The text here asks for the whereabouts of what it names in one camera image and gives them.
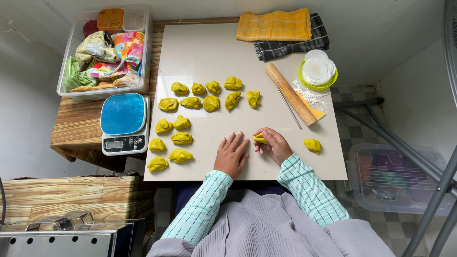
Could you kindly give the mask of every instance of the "striped sleeve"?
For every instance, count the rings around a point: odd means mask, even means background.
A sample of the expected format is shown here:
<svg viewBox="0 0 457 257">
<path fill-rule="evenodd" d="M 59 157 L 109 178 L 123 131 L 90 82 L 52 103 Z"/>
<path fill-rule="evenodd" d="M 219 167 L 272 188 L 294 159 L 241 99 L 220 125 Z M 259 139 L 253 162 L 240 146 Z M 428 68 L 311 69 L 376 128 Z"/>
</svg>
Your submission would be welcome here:
<svg viewBox="0 0 457 257">
<path fill-rule="evenodd" d="M 292 193 L 300 209 L 321 227 L 351 218 L 314 170 L 295 154 L 282 163 L 278 182 Z"/>
<path fill-rule="evenodd" d="M 181 238 L 197 245 L 211 229 L 233 179 L 214 170 L 171 222 L 161 239 Z"/>
</svg>

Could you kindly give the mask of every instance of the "wood grain surface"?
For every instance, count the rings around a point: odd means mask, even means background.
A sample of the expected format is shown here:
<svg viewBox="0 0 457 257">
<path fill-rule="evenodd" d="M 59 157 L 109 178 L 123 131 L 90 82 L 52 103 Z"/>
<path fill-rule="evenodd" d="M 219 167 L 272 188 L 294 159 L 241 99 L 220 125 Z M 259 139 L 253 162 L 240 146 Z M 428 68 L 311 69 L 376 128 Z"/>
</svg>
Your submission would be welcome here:
<svg viewBox="0 0 457 257">
<path fill-rule="evenodd" d="M 281 75 L 278 69 L 276 69 L 274 64 L 267 65 L 265 67 L 265 71 L 307 126 L 317 121 L 316 117 L 297 96 L 295 91 L 290 87 L 287 80 Z"/>
<path fill-rule="evenodd" d="M 140 177 L 66 177 L 3 181 L 6 224 L 89 211 L 94 219 L 146 219 L 154 231 L 156 184 Z"/>
<path fill-rule="evenodd" d="M 154 21 L 148 92 L 151 102 L 154 102 L 155 99 L 165 25 L 236 23 L 238 21 L 239 17 Z M 50 147 L 69 161 L 80 159 L 111 171 L 122 172 L 125 169 L 127 156 L 106 156 L 101 151 L 100 114 L 104 101 L 76 101 L 69 97 L 62 97 L 51 133 Z"/>
</svg>

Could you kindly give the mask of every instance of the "black checkered towel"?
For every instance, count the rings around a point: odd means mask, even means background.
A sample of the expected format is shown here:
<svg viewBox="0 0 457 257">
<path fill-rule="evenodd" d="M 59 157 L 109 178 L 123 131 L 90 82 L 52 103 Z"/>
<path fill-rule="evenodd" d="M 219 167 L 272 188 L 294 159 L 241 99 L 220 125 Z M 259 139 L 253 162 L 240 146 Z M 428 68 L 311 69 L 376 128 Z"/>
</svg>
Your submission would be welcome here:
<svg viewBox="0 0 457 257">
<path fill-rule="evenodd" d="M 294 52 L 308 52 L 313 49 L 328 50 L 330 41 L 319 14 L 309 16 L 311 40 L 308 41 L 254 41 L 255 52 L 260 61 L 276 59 Z"/>
</svg>

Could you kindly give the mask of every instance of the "wooden rolling pin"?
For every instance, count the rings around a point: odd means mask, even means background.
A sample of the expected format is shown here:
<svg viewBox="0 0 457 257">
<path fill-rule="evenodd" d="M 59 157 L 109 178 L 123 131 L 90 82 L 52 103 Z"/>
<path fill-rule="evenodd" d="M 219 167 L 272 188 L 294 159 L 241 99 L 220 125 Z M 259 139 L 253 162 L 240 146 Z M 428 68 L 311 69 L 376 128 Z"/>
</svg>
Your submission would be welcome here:
<svg viewBox="0 0 457 257">
<path fill-rule="evenodd" d="M 270 79 L 276 84 L 284 97 L 289 101 L 290 105 L 295 109 L 306 126 L 309 126 L 317 121 L 316 117 L 310 112 L 305 106 L 303 101 L 297 96 L 295 91 L 287 83 L 286 79 L 276 69 L 273 64 L 269 64 L 265 67 L 266 73 L 270 76 Z"/>
</svg>

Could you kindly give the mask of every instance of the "hand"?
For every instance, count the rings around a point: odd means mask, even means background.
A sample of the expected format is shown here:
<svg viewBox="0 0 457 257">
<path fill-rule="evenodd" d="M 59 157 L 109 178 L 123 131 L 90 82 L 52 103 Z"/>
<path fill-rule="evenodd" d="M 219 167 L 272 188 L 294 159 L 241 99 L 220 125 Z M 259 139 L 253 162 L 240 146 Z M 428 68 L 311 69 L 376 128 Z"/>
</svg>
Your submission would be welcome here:
<svg viewBox="0 0 457 257">
<path fill-rule="evenodd" d="M 281 165 L 285 160 L 293 155 L 292 149 L 290 149 L 287 141 L 282 137 L 281 134 L 274 131 L 271 128 L 261 128 L 254 133 L 257 136 L 262 132 L 263 138 L 270 143 L 269 145 L 254 141 L 254 151 L 260 152 L 262 155 L 265 150 L 268 151 L 271 157 Z"/>
<path fill-rule="evenodd" d="M 232 132 L 228 139 L 222 139 L 222 142 L 219 144 L 216 160 L 214 161 L 214 169 L 224 172 L 233 180 L 239 177 L 249 157 L 248 153 L 244 153 L 249 143 L 249 138 L 246 138 L 238 146 L 242 137 L 243 132 L 240 131 L 236 137 L 235 133 Z"/>
</svg>

